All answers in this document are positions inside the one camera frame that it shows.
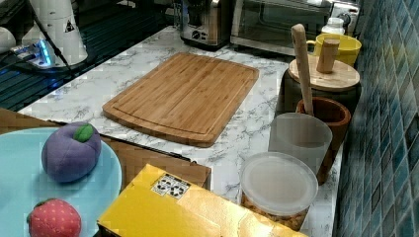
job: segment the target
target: light blue plate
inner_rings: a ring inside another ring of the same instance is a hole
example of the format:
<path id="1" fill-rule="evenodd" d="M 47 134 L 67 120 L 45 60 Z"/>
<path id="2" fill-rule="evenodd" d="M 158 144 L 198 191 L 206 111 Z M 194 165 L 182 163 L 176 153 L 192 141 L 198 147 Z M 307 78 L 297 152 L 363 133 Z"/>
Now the light blue plate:
<path id="1" fill-rule="evenodd" d="M 30 236 L 27 215 L 47 198 L 61 198 L 79 212 L 81 237 L 93 236 L 96 220 L 119 195 L 121 164 L 102 142 L 98 164 L 81 180 L 62 185 L 43 170 L 43 145 L 57 128 L 34 128 L 0 135 L 0 235 Z"/>

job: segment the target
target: handle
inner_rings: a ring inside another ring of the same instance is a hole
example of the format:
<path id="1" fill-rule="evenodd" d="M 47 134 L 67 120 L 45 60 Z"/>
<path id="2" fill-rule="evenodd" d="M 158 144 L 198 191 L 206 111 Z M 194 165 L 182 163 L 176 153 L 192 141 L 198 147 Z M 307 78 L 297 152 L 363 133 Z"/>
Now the handle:
<path id="1" fill-rule="evenodd" d="M 332 73 L 333 64 L 338 54 L 340 41 L 338 39 L 325 39 L 318 57 L 316 70 L 321 73 Z"/>
<path id="2" fill-rule="evenodd" d="M 299 83 L 301 84 L 302 100 L 304 101 L 304 109 L 309 115 L 314 116 L 304 26 L 302 24 L 293 26 L 292 35 L 296 66 L 299 74 Z"/>

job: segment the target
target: red toy strawberry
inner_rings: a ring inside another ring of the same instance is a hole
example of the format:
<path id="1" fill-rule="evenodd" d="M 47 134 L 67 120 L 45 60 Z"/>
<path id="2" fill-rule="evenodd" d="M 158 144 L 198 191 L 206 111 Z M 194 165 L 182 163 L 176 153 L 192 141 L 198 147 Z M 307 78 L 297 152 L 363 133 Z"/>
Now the red toy strawberry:
<path id="1" fill-rule="evenodd" d="M 47 199 L 38 203 L 28 215 L 31 237 L 78 237 L 81 218 L 68 202 L 62 199 Z"/>

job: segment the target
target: label sticker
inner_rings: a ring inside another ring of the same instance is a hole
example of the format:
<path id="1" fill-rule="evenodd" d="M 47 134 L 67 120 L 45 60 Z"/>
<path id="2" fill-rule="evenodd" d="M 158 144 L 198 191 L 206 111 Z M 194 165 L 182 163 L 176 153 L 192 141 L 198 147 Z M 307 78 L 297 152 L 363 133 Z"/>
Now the label sticker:
<path id="1" fill-rule="evenodd" d="M 165 174 L 156 182 L 151 190 L 161 196 L 165 196 L 167 194 L 173 198 L 180 199 L 190 186 L 191 185 L 185 181 Z"/>
<path id="2" fill-rule="evenodd" d="M 70 20 L 68 20 L 67 26 L 65 27 L 65 32 L 69 33 L 69 32 L 72 32 L 72 31 L 74 31 L 74 27 L 73 27 L 73 25 L 71 25 Z"/>

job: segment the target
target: tile backsplash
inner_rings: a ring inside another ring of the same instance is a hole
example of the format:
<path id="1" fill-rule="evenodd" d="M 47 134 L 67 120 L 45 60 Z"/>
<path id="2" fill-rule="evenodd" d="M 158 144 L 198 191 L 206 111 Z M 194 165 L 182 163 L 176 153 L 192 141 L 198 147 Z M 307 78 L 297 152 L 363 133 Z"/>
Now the tile backsplash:
<path id="1" fill-rule="evenodd" d="M 419 1 L 377 0 L 357 69 L 336 236 L 419 236 Z"/>

